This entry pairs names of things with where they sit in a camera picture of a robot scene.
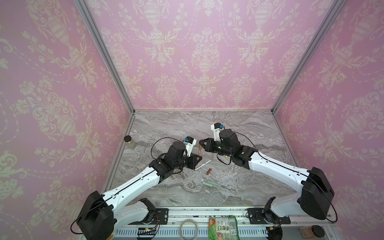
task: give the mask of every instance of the floral wallpaper pattern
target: floral wallpaper pattern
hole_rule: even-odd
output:
[[[135,109],[271,109],[333,0],[86,0]]]
[[[0,239],[77,239],[130,114],[73,1],[0,9]]]
[[[344,239],[382,239],[383,0],[346,2],[277,117],[300,165],[331,182]]]

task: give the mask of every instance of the barcode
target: barcode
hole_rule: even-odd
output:
[[[229,220],[229,230],[231,231],[231,235],[237,235],[235,220]]]

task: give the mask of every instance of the glass jar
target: glass jar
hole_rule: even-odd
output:
[[[130,135],[127,135],[124,137],[124,142],[125,142],[125,145],[132,150],[134,150],[137,145],[137,143],[133,141]]]

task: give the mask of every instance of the black jar lid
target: black jar lid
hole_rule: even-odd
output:
[[[324,229],[319,225],[313,225],[312,232],[316,237],[324,237],[325,235]]]
[[[130,142],[132,140],[130,135],[124,137],[124,142]]]

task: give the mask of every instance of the snack bag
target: snack bag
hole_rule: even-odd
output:
[[[240,240],[235,216],[209,217],[209,240]]]

